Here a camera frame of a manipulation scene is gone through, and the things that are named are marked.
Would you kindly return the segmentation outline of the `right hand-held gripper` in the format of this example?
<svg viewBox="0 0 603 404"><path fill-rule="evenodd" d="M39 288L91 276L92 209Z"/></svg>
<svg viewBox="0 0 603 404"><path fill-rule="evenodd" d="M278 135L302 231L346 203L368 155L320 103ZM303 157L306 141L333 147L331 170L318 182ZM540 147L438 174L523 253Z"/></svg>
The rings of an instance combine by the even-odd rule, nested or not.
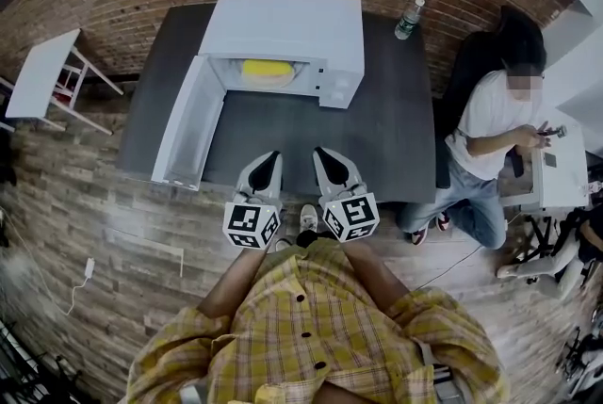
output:
<svg viewBox="0 0 603 404"><path fill-rule="evenodd" d="M340 243L371 236L380 223L374 194L343 154L316 147L312 154L322 219Z"/></svg>

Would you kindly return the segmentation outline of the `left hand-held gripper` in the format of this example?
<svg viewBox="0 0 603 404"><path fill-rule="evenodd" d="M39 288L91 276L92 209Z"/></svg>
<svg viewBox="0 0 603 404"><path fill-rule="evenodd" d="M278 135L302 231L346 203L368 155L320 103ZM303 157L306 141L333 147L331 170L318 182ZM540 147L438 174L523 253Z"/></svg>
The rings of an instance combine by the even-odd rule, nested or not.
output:
<svg viewBox="0 0 603 404"><path fill-rule="evenodd" d="M266 250L281 226L283 157L272 151L239 174L235 194L225 204L222 232L235 247Z"/></svg>

